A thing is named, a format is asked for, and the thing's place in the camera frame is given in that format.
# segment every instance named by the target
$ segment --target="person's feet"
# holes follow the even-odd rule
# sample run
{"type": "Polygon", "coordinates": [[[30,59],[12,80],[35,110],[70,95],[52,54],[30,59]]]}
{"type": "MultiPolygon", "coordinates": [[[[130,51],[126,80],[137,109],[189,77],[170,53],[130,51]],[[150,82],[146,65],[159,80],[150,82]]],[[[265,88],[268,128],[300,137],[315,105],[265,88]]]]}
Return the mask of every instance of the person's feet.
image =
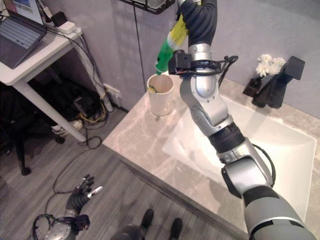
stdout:
{"type": "Polygon", "coordinates": [[[154,219],[154,211],[151,208],[149,208],[143,216],[141,226],[143,226],[146,230],[148,230],[153,219],[154,219]]]}
{"type": "Polygon", "coordinates": [[[170,230],[170,239],[175,238],[178,239],[182,230],[182,220],[181,218],[176,218],[173,223],[170,230]]]}

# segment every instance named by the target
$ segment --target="power strip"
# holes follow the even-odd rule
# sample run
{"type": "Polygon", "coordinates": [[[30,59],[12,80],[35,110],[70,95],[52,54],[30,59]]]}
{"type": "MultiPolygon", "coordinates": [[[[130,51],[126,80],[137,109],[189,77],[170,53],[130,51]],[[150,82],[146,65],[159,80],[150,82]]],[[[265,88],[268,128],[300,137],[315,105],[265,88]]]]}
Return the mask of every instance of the power strip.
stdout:
{"type": "Polygon", "coordinates": [[[58,31],[63,34],[72,34],[77,30],[76,24],[74,24],[71,21],[66,21],[61,26],[52,26],[51,24],[45,24],[45,26],[49,29],[52,29],[54,31],[58,31]]]}

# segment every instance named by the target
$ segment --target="wooden floor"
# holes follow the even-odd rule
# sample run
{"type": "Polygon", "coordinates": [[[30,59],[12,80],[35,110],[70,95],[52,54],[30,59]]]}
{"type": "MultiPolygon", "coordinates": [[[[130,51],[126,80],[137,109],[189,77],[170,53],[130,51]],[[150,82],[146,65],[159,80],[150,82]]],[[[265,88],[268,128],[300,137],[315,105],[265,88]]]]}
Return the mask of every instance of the wooden floor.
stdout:
{"type": "MultiPolygon", "coordinates": [[[[107,125],[91,131],[89,136],[106,138],[125,114],[115,109],[107,125]]],[[[26,165],[32,170],[28,176],[21,175],[15,151],[9,156],[1,154],[0,239],[3,240],[28,238],[35,217],[44,213],[55,178],[73,157],[87,149],[71,136],[67,136],[62,145],[49,139],[29,139],[25,148],[26,165]]],[[[57,189],[73,189],[86,174],[95,177],[94,186],[102,185],[104,189],[82,209],[82,214],[89,215],[91,225],[77,240],[109,240],[120,227],[140,224],[148,208],[154,209],[154,219],[146,240],[168,240],[171,224],[177,217],[183,220],[182,240],[233,239],[146,184],[103,145],[77,158],[59,179],[57,189]]],[[[68,196],[54,197],[48,212],[60,217],[68,196]]],[[[43,239],[48,228],[45,220],[41,220],[38,227],[39,239],[43,239]]]]}

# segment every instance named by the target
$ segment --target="black chair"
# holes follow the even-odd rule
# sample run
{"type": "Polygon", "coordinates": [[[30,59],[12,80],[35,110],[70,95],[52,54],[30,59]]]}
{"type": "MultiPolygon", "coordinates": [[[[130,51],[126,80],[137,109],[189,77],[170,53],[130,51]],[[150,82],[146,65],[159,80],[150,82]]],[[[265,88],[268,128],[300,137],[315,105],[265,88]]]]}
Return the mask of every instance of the black chair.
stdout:
{"type": "Polygon", "coordinates": [[[28,175],[31,170],[25,165],[24,141],[26,138],[55,138],[59,144],[63,144],[65,139],[55,135],[50,125],[46,123],[48,117],[13,87],[1,84],[0,98],[1,142],[8,143],[7,154],[12,149],[10,145],[15,146],[21,174],[28,175]]]}

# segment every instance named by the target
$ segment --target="vanity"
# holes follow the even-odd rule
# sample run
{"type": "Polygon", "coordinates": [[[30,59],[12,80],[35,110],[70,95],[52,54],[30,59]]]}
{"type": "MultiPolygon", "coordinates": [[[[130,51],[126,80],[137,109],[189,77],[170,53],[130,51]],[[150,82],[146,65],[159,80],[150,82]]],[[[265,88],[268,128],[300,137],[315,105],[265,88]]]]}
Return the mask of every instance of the vanity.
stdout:
{"type": "MultiPolygon", "coordinates": [[[[153,187],[234,238],[248,239],[243,201],[229,193],[220,173],[223,165],[180,97],[181,79],[171,77],[174,109],[169,115],[151,113],[145,93],[103,144],[153,187]]],[[[243,135],[273,160],[274,189],[320,238],[320,119],[286,104],[258,108],[243,88],[225,79],[219,91],[243,135]]]]}

